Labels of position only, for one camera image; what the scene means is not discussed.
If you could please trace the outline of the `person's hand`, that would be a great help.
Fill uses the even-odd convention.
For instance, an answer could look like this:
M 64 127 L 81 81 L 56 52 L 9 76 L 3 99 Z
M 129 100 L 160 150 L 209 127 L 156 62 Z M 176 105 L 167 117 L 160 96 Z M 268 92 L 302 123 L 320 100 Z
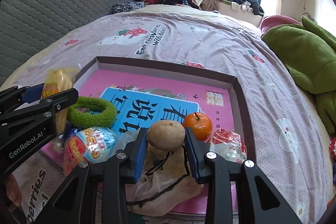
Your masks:
M 6 183 L 6 194 L 7 197 L 14 203 L 16 207 L 20 207 L 22 204 L 22 193 L 19 189 L 17 180 L 15 179 L 15 176 L 11 174 L 7 178 Z

